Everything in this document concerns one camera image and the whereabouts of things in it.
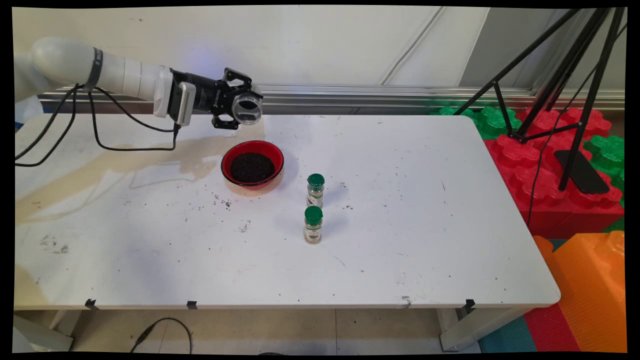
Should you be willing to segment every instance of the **floor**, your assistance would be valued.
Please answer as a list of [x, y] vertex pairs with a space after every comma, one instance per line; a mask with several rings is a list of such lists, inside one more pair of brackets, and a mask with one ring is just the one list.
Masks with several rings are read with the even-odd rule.
[[[50, 311], [22, 311], [34, 322]], [[433, 309], [366, 310], [101, 310], [83, 311], [73, 351], [128, 352], [138, 336], [163, 317], [192, 332], [194, 354], [392, 355], [441, 354], [440, 325]], [[178, 323], [156, 325], [136, 352], [188, 353]], [[480, 353], [477, 343], [460, 353]]]

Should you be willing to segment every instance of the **black soil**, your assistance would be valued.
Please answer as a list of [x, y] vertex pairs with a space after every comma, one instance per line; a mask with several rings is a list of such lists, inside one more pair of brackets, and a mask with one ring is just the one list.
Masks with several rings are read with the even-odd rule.
[[241, 183], [257, 183], [276, 172], [273, 162], [265, 155], [247, 152], [231, 161], [231, 177]]

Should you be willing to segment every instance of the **jar label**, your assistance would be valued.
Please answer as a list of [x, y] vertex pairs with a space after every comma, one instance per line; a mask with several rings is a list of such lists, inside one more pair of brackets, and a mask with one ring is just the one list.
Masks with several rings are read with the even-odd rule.
[[305, 228], [305, 238], [310, 243], [319, 243], [321, 235], [322, 235], [322, 233], [320, 232], [320, 229], [307, 229], [307, 228]]
[[311, 195], [307, 195], [307, 207], [309, 206], [317, 206], [318, 208], [322, 208], [322, 197], [313, 197]]

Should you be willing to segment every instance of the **black cable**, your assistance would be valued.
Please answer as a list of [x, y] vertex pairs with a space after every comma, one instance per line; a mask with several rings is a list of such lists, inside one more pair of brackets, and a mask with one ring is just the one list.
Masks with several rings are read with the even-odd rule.
[[176, 124], [176, 123], [173, 124], [173, 130], [172, 130], [173, 131], [173, 146], [171, 146], [171, 147], [142, 147], [142, 148], [132, 148], [132, 149], [118, 149], [116, 147], [108, 147], [108, 146], [103, 145], [100, 142], [100, 138], [98, 137], [98, 125], [97, 125], [97, 123], [95, 121], [95, 106], [93, 105], [93, 96], [91, 95], [91, 92], [87, 92], [87, 95], [89, 95], [89, 105], [91, 106], [91, 115], [92, 115], [92, 119], [93, 119], [93, 135], [95, 136], [95, 141], [103, 149], [107, 149], [107, 150], [111, 150], [111, 151], [172, 151], [172, 150], [175, 150], [175, 138], [178, 136], [178, 131], [180, 130], [180, 126], [178, 124]]
[[[53, 150], [56, 150], [56, 148], [58, 147], [58, 145], [60, 144], [60, 142], [62, 141], [62, 139], [65, 138], [65, 135], [67, 135], [67, 133], [69, 132], [69, 129], [71, 128], [71, 125], [73, 125], [74, 120], [76, 119], [76, 92], [77, 92], [77, 88], [74, 88], [73, 91], [73, 112], [71, 114], [71, 120], [69, 120], [69, 124], [67, 125], [67, 128], [65, 129], [65, 131], [62, 133], [62, 135], [60, 135], [60, 138], [58, 139], [58, 141], [53, 145], [53, 147], [51, 148], [51, 150], [49, 150], [49, 152], [44, 156], [44, 158], [42, 158], [42, 160], [38, 161], [37, 163], [33, 163], [33, 164], [20, 164], [20, 163], [16, 163], [15, 166], [17, 167], [36, 167], [40, 164], [42, 164], [48, 157], [49, 155], [51, 155], [53, 153]], [[45, 128], [41, 135], [43, 135], [44, 133], [47, 132], [47, 128]]]
[[[622, 35], [622, 33], [624, 32], [624, 30], [626, 28], [627, 28], [627, 24], [624, 24], [622, 26], [622, 28], [620, 29], [620, 31], [618, 32], [618, 34], [616, 35], [616, 39], [614, 40], [614, 42], [618, 40], [618, 38], [620, 37], [620, 35]], [[569, 109], [569, 106], [571, 106], [571, 103], [573, 102], [573, 100], [575, 100], [575, 98], [578, 96], [580, 91], [582, 91], [582, 88], [584, 87], [584, 85], [591, 78], [591, 75], [593, 75], [595, 70], [598, 68], [598, 64], [599, 63], [600, 62], [598, 61], [598, 63], [596, 63], [596, 65], [593, 67], [593, 69], [591, 69], [591, 72], [589, 73], [589, 75], [587, 75], [587, 78], [582, 82], [582, 84], [580, 85], [578, 90], [575, 92], [575, 94], [573, 95], [571, 100], [569, 100], [569, 102], [564, 107], [564, 109], [562, 111], [560, 111], [560, 114], [558, 114], [558, 117], [556, 118], [556, 123], [554, 124], [553, 128], [551, 129], [551, 133], [547, 137], [547, 141], [545, 142], [544, 145], [542, 145], [542, 148], [540, 149], [540, 158], [538, 159], [538, 168], [536, 169], [536, 175], [533, 177], [533, 184], [531, 186], [531, 201], [529, 203], [529, 215], [527, 216], [527, 227], [529, 227], [529, 224], [531, 223], [531, 213], [533, 212], [533, 193], [534, 193], [534, 191], [536, 189], [536, 180], [538, 180], [538, 174], [540, 173], [540, 165], [542, 165], [542, 153], [545, 151], [545, 148], [547, 147], [547, 144], [549, 144], [549, 141], [551, 140], [551, 136], [553, 136], [553, 134], [555, 133], [556, 127], [558, 125], [558, 122], [560, 121], [560, 117]]]
[[145, 341], [145, 339], [147, 338], [147, 336], [149, 336], [149, 334], [153, 331], [154, 327], [156, 326], [157, 323], [161, 322], [162, 320], [173, 320], [177, 323], [179, 323], [180, 325], [182, 325], [182, 327], [184, 328], [184, 330], [187, 332], [187, 335], [189, 336], [189, 354], [192, 353], [193, 351], [193, 340], [191, 339], [191, 332], [189, 331], [189, 328], [187, 328], [187, 325], [184, 325], [182, 323], [182, 321], [176, 319], [176, 318], [162, 318], [156, 322], [154, 322], [153, 324], [151, 324], [150, 327], [147, 327], [147, 329], [145, 329], [142, 334], [140, 334], [140, 336], [138, 336], [138, 339], [136, 340], [136, 343], [133, 345], [133, 347], [131, 348], [130, 352], [134, 352], [134, 350], [136, 350], [136, 347], [138, 347], [138, 345], [142, 344], [143, 341]]
[[145, 124], [144, 122], [142, 122], [142, 121], [140, 121], [140, 120], [138, 120], [138, 119], [134, 118], [134, 117], [133, 117], [133, 116], [132, 116], [132, 115], [131, 115], [127, 110], [125, 110], [125, 109], [122, 107], [122, 105], [120, 105], [120, 103], [119, 103], [116, 99], [114, 99], [114, 98], [113, 98], [113, 96], [111, 96], [109, 93], [107, 93], [106, 91], [104, 91], [103, 89], [101, 89], [101, 88], [99, 88], [99, 87], [97, 87], [97, 86], [95, 87], [95, 89], [96, 89], [96, 90], [98, 90], [99, 92], [103, 93], [104, 95], [106, 95], [109, 99], [111, 99], [111, 101], [113, 101], [113, 103], [114, 103], [114, 104], [116, 104], [116, 106], [118, 106], [118, 107], [120, 108], [120, 110], [122, 110], [122, 112], [123, 112], [123, 113], [127, 114], [127, 116], [128, 116], [131, 120], [133, 120], [133, 121], [135, 121], [135, 122], [139, 123], [140, 125], [142, 125], [142, 126], [144, 126], [144, 127], [148, 127], [148, 128], [149, 128], [149, 129], [151, 129], [151, 130], [161, 131], [161, 132], [163, 132], [163, 133], [171, 133], [172, 131], [175, 131], [175, 129], [159, 129], [158, 127], [153, 127], [153, 126], [151, 126], [151, 125]]
[[60, 111], [60, 108], [62, 107], [62, 105], [65, 103], [65, 101], [67, 101], [67, 98], [69, 97], [69, 95], [74, 94], [76, 92], [76, 90], [78, 90], [81, 87], [81, 85], [76, 84], [71, 90], [69, 90], [63, 97], [62, 100], [60, 101], [60, 103], [58, 104], [58, 107], [56, 108], [55, 111], [53, 111], [53, 114], [51, 114], [51, 117], [49, 118], [49, 121], [47, 122], [47, 125], [45, 125], [44, 129], [42, 129], [42, 132], [38, 135], [38, 137], [36, 138], [36, 140], [33, 140], [33, 142], [31, 143], [31, 145], [27, 146], [26, 149], [24, 149], [20, 154], [16, 155], [15, 160], [20, 159], [21, 157], [23, 157], [27, 152], [29, 152], [31, 149], [33, 149], [33, 147], [40, 142], [40, 140], [42, 139], [42, 137], [44, 136], [44, 134], [47, 133], [47, 131], [49, 130], [49, 128], [51, 127], [51, 124], [53, 124], [53, 120], [56, 118], [56, 116], [58, 116], [58, 112]]

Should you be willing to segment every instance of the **spice jar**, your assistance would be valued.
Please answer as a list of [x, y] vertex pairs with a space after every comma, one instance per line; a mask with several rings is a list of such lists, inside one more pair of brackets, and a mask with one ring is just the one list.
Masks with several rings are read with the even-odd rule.
[[309, 206], [305, 210], [305, 240], [309, 244], [317, 244], [322, 238], [322, 209]]
[[307, 178], [307, 207], [317, 206], [322, 208], [322, 196], [324, 193], [324, 177], [320, 174], [311, 174]]

